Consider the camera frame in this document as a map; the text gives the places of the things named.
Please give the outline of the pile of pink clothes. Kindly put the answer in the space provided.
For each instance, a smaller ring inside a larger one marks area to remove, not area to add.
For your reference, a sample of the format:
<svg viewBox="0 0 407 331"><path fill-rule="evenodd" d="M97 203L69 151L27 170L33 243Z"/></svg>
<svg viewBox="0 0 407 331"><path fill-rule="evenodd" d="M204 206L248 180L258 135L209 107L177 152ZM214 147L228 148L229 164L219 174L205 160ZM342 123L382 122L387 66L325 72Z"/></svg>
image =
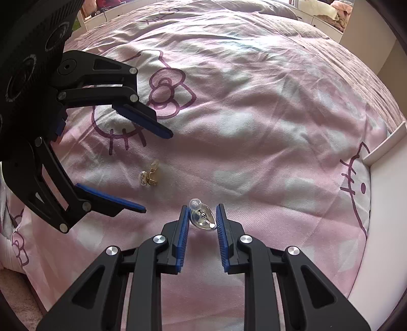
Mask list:
<svg viewBox="0 0 407 331"><path fill-rule="evenodd" d="M339 31L344 32L353 11L354 1L333 1L330 5L337 11L332 25Z"/></svg>

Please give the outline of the white plush toy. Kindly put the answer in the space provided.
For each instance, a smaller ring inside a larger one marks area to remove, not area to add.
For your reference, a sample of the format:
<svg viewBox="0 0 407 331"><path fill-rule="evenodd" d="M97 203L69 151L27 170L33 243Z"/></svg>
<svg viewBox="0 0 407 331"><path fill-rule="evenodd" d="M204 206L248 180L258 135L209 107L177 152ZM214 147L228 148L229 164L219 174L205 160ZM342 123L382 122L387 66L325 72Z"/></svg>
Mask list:
<svg viewBox="0 0 407 331"><path fill-rule="evenodd" d="M299 0L298 9L311 16L327 16L336 20L337 10L329 4L317 0Z"/></svg>

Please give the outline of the silver pearl brooch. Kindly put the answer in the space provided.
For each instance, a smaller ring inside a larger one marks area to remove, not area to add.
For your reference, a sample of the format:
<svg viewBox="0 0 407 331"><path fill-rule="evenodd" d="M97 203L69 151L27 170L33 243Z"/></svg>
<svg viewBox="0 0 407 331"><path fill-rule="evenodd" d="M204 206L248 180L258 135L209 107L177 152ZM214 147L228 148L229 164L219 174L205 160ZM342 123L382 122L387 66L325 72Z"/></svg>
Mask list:
<svg viewBox="0 0 407 331"><path fill-rule="evenodd" d="M217 223L211 209L202 203L200 199L191 199L188 207L190 210L190 223L192 223L193 226L205 231L211 231L217 228Z"/></svg>

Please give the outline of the pink Hello Kitty duvet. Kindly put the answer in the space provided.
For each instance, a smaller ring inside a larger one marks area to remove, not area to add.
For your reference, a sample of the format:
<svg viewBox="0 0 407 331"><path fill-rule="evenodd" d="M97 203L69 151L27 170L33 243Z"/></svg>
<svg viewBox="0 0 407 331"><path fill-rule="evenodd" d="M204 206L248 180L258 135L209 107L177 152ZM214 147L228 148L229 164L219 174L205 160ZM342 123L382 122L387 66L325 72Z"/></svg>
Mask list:
<svg viewBox="0 0 407 331"><path fill-rule="evenodd" d="M146 208L91 211L67 232L12 192L1 163L1 266L27 277L35 330L106 248L139 247L194 198L215 221L223 204L267 247L298 247L349 300L370 223L364 158L406 121L365 63L276 1L161 1L71 34L64 50L135 68L139 103L173 137L111 104L67 109L51 146L70 180ZM142 186L155 159L158 185ZM189 219L161 296L161 330L245 330L245 276L224 271L217 228Z"/></svg>

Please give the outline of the white storage tray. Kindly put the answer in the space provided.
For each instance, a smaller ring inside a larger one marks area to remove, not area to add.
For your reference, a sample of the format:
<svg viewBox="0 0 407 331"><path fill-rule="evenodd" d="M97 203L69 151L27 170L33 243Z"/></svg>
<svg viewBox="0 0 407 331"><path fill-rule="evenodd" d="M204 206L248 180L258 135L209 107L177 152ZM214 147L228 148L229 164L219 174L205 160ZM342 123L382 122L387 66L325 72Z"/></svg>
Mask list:
<svg viewBox="0 0 407 331"><path fill-rule="evenodd" d="M406 124L364 164L370 168L370 223L349 300L371 330L379 330L396 317L406 296Z"/></svg>

